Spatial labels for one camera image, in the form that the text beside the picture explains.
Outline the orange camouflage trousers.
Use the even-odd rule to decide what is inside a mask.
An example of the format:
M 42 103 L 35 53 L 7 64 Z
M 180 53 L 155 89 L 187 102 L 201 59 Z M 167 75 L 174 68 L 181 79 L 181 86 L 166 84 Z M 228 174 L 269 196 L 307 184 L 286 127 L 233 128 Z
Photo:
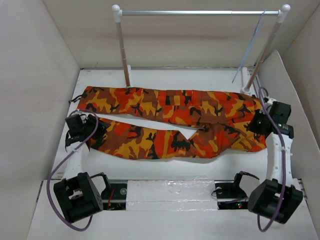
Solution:
M 248 129 L 261 103 L 242 93 L 88 86 L 74 101 L 107 125 L 96 150 L 123 159 L 212 159 L 267 147 Z

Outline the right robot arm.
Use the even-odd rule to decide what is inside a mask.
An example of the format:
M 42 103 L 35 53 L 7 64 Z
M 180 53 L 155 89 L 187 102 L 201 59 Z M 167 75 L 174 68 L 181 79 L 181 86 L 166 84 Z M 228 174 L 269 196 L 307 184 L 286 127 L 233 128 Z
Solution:
M 303 200 L 291 173 L 294 128 L 287 124 L 290 114 L 289 104 L 265 97 L 249 123 L 250 130 L 265 137 L 267 172 L 266 179 L 251 192 L 247 208 L 279 224 L 285 224 Z

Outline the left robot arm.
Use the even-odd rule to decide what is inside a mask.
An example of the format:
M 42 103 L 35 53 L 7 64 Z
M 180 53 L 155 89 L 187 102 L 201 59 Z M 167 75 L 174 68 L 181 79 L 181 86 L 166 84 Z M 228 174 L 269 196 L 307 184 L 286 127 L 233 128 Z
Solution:
M 85 171 L 93 139 L 102 135 L 106 126 L 93 114 L 72 113 L 65 119 L 68 131 L 65 137 L 66 168 L 62 180 L 53 191 L 63 218 L 73 224 L 104 209 L 102 198 L 111 194 L 108 177 L 100 172 L 90 176 Z M 94 184 L 92 178 L 102 177 Z

